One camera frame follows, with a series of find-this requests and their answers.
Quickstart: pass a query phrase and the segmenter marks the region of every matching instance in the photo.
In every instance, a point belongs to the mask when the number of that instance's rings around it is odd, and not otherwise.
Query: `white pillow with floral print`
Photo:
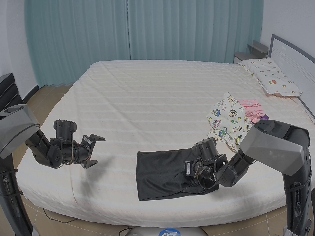
[[[269,94],[281,96],[301,96],[301,91],[271,58],[246,59],[238,62],[258,79],[259,84]]]

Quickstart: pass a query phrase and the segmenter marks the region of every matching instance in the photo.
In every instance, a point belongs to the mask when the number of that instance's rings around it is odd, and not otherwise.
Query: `teal curtain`
[[[101,60],[130,59],[127,0],[25,0],[39,87],[77,81]]]
[[[128,0],[131,59],[233,63],[260,40],[263,0]]]
[[[101,60],[232,63],[260,40],[263,0],[25,0],[38,85],[75,82]]]

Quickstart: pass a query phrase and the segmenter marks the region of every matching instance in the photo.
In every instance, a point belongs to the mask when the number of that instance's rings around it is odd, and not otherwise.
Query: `black folded garment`
[[[187,177],[185,161],[197,160],[192,148],[138,152],[136,180],[139,200],[173,199],[188,195],[202,195],[219,189],[203,189],[196,178]]]

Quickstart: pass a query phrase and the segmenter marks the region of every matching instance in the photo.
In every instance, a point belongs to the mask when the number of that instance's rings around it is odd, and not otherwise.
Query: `power cord on floor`
[[[49,218],[50,220],[53,220],[53,221],[57,221],[57,222],[60,222],[60,223],[65,223],[65,224],[66,224],[66,223],[70,223],[70,222],[72,222],[72,221],[77,220],[77,218],[75,218],[75,219],[70,220],[70,221],[67,221],[67,222],[60,221],[60,220],[57,220],[57,219],[54,219],[54,218],[50,218],[50,217],[48,217],[47,213],[45,212],[45,209],[43,208],[42,210],[44,211],[44,213],[45,213],[46,217],[47,217],[47,218]]]
[[[121,233],[123,232],[123,231],[125,231],[125,230],[131,230],[131,229],[133,229],[133,228],[130,228],[129,226],[128,226],[128,228],[125,228],[125,229],[123,229],[123,230],[121,230],[120,232],[119,232],[119,236],[121,236]]]

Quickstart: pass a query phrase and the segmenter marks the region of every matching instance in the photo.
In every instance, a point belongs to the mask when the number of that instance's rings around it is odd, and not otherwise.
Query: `nightstand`
[[[252,45],[248,44],[247,48],[249,49],[250,53],[235,52],[234,64],[245,59],[263,59],[268,53],[268,47],[255,40],[253,41]]]

